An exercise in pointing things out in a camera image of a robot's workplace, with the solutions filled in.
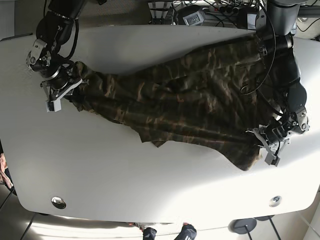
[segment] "cable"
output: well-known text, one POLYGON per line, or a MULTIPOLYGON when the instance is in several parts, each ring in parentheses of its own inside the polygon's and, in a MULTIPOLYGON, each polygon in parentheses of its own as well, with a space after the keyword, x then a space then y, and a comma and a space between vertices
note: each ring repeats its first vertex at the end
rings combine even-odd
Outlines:
POLYGON ((278 231, 277 231, 277 229, 276 229, 276 227, 275 227, 275 225, 274 225, 274 222, 272 221, 272 219, 271 219, 270 216, 268 216, 268 218, 269 218, 269 220, 270 220, 270 223, 271 223, 271 225, 272 225, 272 227, 273 227, 273 230, 274 230, 274 232, 275 232, 278 240, 281 240, 281 238, 280 238, 280 236, 279 236, 279 233, 278 233, 278 231))
POLYGON ((220 22, 218 22, 218 23, 215 25, 215 27, 217 27, 220 23, 222 23, 223 27, 225 27, 225 25, 224 25, 224 20, 226 20, 226 18, 220 20, 220 22))
POLYGON ((25 236, 27 235, 27 232, 28 232, 29 228, 31 227, 32 223, 34 222, 36 215, 37 215, 37 213, 35 212, 29 222, 29 225, 26 227, 22 237, 20 238, 20 240, 23 240, 25 238, 25 236))
POLYGON ((10 190, 9 195, 5 198, 4 202, 1 204, 0 210, 3 208, 3 206, 4 206, 4 205, 6 204, 6 202, 9 200, 9 198, 11 197, 12 193, 14 192, 14 190, 15 190, 14 187, 13 187, 13 189, 10 190))
POLYGON ((219 22, 215 25, 215 27, 218 26, 220 23, 222 23, 222 26, 225 27, 224 20, 225 20, 226 18, 223 19, 223 20, 221 20, 221 18, 219 18, 218 16, 216 16, 213 12, 207 12, 207 11, 205 11, 205 13, 206 13, 206 14, 210 14, 211 16, 214 16, 216 19, 219 20, 219 22))
POLYGON ((278 116, 283 117, 284 114, 279 112, 278 110, 276 110, 271 104, 270 102, 266 99, 266 97, 259 91, 259 89, 256 90, 256 94, 262 98, 263 102, 278 116))
POLYGON ((266 18, 268 19, 269 23, 270 23, 270 26, 271 26, 271 29, 272 29, 272 35, 273 35, 273 40, 274 40, 274 49, 273 49, 273 56, 272 56, 272 61, 271 61, 271 64, 270 64, 270 67, 268 69, 268 71, 266 72, 265 74, 265 77, 264 79, 260 82, 260 84, 254 89, 254 90, 251 90, 250 92, 246 92, 246 93, 241 93, 243 89, 245 89, 248 85, 245 85, 243 86, 241 89, 240 89, 240 93, 241 95, 250 95, 250 94, 253 94, 254 92, 256 92, 261 86, 262 84, 264 84, 264 82, 266 81, 267 77, 269 76, 269 73, 271 71, 271 68, 272 68, 272 65, 274 64, 274 61, 275 61, 275 57, 276 57, 276 34, 275 34, 275 29, 274 29, 274 26, 270 20, 270 17, 267 13, 267 10, 265 9, 264 6, 262 6, 260 0, 258 1, 258 4, 260 5, 260 7, 262 8, 264 14, 266 15, 266 18))
POLYGON ((301 6, 301 7, 312 7, 313 5, 315 5, 317 2, 318 2, 319 0, 315 0, 315 2, 314 3, 312 3, 311 5, 303 5, 303 6, 301 6))
POLYGON ((204 2, 206 2, 207 4, 209 4, 210 6, 214 7, 214 9, 218 10, 226 19, 228 19, 236 28, 238 28, 238 26, 235 24, 234 21, 232 21, 227 15, 225 15, 222 11, 220 11, 219 8, 217 8, 216 6, 214 6, 212 3, 208 2, 207 0, 203 0, 204 2))
POLYGON ((186 3, 186 1, 184 0, 183 3, 186 5, 186 6, 191 6, 193 4, 196 4, 198 2, 198 0, 190 0, 189 3, 186 3))
POLYGON ((316 19, 315 21, 313 21, 305 30, 301 30, 301 28, 298 26, 298 25, 296 25, 297 26, 297 28, 301 31, 301 32, 306 32, 315 22, 317 22, 317 21, 319 21, 320 20, 320 18, 318 18, 318 19, 316 19))
POLYGON ((46 16, 47 0, 44 0, 43 18, 46 16))
POLYGON ((276 155, 277 157, 278 157, 278 154, 279 154, 279 151, 280 151, 280 140, 279 140, 279 146, 278 146, 278 149, 275 151, 275 154, 274 155, 276 155))
POLYGON ((75 22, 75 34, 74 34, 74 40, 73 40, 73 45, 72 45, 72 48, 71 48, 71 52, 70 54, 66 57, 67 60, 70 60, 73 55, 75 54, 75 51, 76 51, 76 48, 77 48, 77 43, 78 43, 78 37, 79 37, 79 20, 76 19, 74 20, 75 22))

